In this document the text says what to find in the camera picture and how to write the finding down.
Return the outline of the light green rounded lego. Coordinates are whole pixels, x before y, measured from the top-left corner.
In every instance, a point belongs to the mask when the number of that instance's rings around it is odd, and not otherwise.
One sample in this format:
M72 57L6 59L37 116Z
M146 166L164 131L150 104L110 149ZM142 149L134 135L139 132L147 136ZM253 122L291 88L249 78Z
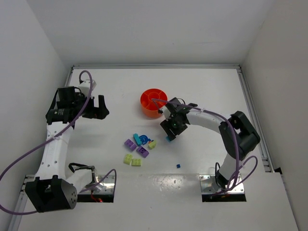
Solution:
M141 167L142 166L142 160L139 158L133 158L131 161L131 166L133 167Z

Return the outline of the teal long lego brick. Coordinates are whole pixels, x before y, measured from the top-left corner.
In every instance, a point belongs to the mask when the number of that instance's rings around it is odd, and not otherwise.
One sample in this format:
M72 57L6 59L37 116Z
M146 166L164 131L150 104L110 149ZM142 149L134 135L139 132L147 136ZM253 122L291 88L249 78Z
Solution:
M138 146L141 146L141 145L142 145L142 142L141 142L141 140L140 140L140 137L139 137L139 135L138 135L137 133L133 134L133 138L134 138L134 140L135 140L135 142L136 142L136 144L137 144Z

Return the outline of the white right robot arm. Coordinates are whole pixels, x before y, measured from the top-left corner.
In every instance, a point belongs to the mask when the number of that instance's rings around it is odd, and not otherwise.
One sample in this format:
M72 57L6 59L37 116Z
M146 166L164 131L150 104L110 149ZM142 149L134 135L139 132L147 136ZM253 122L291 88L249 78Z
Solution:
M227 155L215 172L216 184L222 191L232 190L240 169L248 161L248 154L260 143L260 136L247 116L236 111L226 118L218 113L198 108L197 104L183 104L178 98L165 101L158 109L165 117L160 126L173 141L189 125L200 126L218 133L223 141Z

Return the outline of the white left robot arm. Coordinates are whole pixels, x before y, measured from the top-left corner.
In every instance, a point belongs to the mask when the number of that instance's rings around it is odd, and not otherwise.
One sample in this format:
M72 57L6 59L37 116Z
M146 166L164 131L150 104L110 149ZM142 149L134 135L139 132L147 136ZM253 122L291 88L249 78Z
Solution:
M28 182L25 192L39 213L75 208L77 195L88 185L95 184L95 167L77 164L70 169L72 176L65 175L65 162L70 137L75 128L74 118L105 119L109 111L103 95L87 98L89 89L84 87L58 88L46 114L47 142L41 165L34 180Z

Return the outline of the green sloped lego brick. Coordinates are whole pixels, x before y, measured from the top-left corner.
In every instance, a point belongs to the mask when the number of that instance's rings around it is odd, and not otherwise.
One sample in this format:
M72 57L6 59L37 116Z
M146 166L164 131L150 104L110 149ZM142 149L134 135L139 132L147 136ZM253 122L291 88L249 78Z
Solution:
M151 142L150 144L148 144L148 147L150 150L154 149L157 145L157 140L154 140L153 142Z

